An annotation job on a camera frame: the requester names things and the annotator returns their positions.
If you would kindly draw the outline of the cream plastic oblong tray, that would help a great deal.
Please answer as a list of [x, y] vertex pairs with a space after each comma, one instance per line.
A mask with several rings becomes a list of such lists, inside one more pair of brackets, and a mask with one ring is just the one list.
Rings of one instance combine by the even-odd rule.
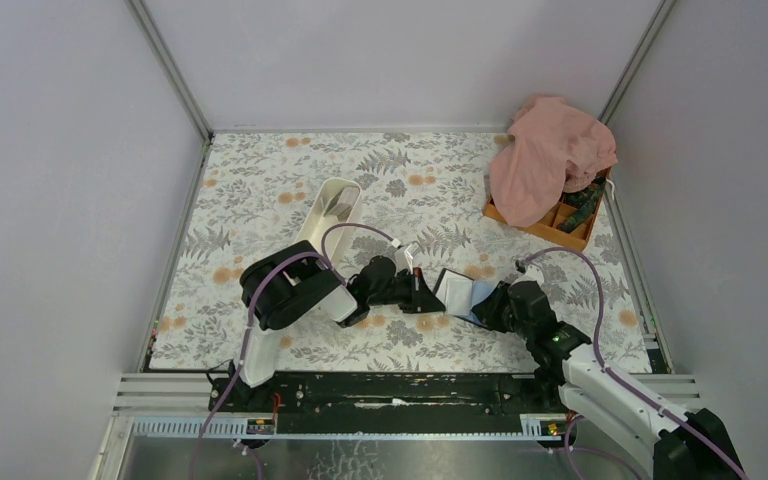
[[[338, 222], [334, 217], [326, 217], [324, 215], [326, 205], [336, 194], [348, 186], [357, 187], [361, 191], [349, 219], [345, 222]], [[362, 213], [361, 197], [362, 188], [357, 182], [336, 177], [327, 179], [314, 197], [313, 204], [302, 223], [295, 242], [308, 241], [320, 254], [326, 256], [333, 265], [336, 265], [343, 257], [343, 253], [351, 241], [352, 232], [348, 227], [336, 228], [328, 234], [326, 231], [338, 224], [358, 222]]]

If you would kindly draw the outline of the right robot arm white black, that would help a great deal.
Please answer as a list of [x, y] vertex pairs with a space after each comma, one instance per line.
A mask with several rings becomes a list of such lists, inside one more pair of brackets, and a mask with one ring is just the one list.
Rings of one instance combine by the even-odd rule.
[[636, 456], [651, 478], [745, 478], [716, 414], [678, 405], [600, 357], [594, 340], [557, 319], [538, 282], [501, 282], [473, 293], [469, 318], [522, 338], [538, 364], [533, 397], [594, 423]]

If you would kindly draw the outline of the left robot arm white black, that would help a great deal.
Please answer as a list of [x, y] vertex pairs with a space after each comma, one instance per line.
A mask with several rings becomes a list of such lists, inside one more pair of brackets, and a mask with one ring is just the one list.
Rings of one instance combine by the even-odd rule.
[[405, 314], [446, 310], [419, 267], [401, 268], [393, 259], [372, 257], [343, 281], [307, 240], [247, 268], [240, 277], [248, 331], [232, 373], [248, 387], [270, 380], [276, 371], [279, 331], [320, 309], [342, 328], [366, 318], [372, 306], [396, 305]]

